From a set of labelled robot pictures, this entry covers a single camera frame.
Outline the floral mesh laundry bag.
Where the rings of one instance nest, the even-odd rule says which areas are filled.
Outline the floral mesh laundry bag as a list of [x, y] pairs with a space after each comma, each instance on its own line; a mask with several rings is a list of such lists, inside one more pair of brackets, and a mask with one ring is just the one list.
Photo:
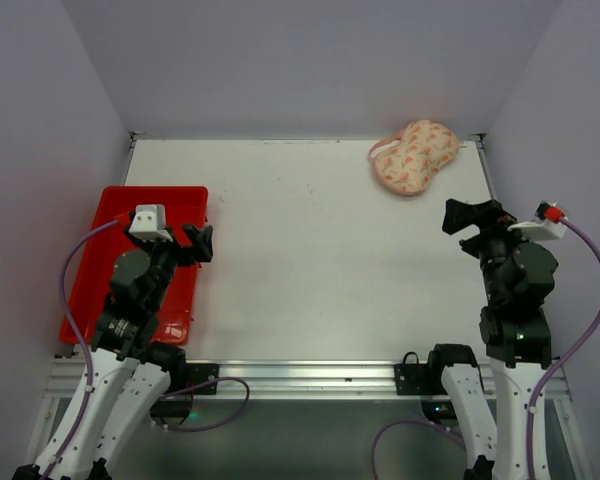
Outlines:
[[464, 147], [445, 125], [417, 120], [376, 142], [367, 160], [385, 188], [401, 196], [417, 196]]

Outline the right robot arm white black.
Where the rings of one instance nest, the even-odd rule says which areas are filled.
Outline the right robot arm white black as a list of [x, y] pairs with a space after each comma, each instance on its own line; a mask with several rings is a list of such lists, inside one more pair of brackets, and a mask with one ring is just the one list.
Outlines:
[[542, 305], [554, 289], [558, 262], [527, 239], [495, 200], [478, 204], [447, 200], [443, 231], [469, 226], [476, 235], [460, 241], [477, 259], [486, 305], [479, 330], [496, 395], [491, 409], [481, 371], [467, 345], [437, 344], [427, 368], [450, 397], [465, 445], [466, 479], [547, 479], [545, 388], [552, 365], [551, 334]]

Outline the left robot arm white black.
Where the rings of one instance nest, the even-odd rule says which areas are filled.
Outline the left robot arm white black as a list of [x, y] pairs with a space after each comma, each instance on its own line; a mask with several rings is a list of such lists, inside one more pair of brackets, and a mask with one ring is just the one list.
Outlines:
[[17, 479], [104, 479], [159, 397], [186, 384], [186, 356], [154, 340], [176, 270], [213, 257], [213, 228], [182, 227], [189, 244], [135, 240], [115, 262], [86, 367], [51, 440]]

